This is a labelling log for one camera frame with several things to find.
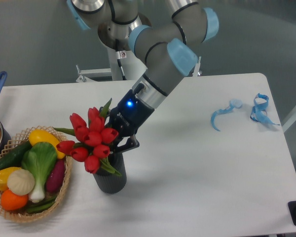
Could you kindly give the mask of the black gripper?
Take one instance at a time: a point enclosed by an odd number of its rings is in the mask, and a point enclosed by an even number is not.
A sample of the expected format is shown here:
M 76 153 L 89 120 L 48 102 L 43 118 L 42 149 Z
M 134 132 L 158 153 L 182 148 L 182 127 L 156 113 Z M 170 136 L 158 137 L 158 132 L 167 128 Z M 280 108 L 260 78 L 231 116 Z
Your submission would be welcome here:
M 140 143 L 135 134 L 153 112 L 154 109 L 146 106 L 130 89 L 110 112 L 108 125 L 118 131 L 119 137 L 129 136 L 124 145 L 113 145 L 111 154 L 123 153 L 138 148 Z

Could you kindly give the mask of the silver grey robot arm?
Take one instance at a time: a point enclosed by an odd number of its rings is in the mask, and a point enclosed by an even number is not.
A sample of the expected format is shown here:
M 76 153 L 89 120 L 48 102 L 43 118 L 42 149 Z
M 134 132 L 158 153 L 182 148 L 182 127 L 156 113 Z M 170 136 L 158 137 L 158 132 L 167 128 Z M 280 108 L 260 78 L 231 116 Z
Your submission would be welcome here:
M 154 29 L 140 19 L 135 0 L 67 1 L 81 28 L 110 26 L 108 36 L 114 49 L 132 51 L 146 66 L 110 111 L 109 125 L 118 131 L 110 148 L 113 153 L 139 146 L 135 137 L 138 128 L 196 66 L 198 58 L 190 46 L 213 38 L 219 30 L 217 14 L 211 8 L 201 8 L 196 0 L 168 0 L 166 4 L 172 22 Z

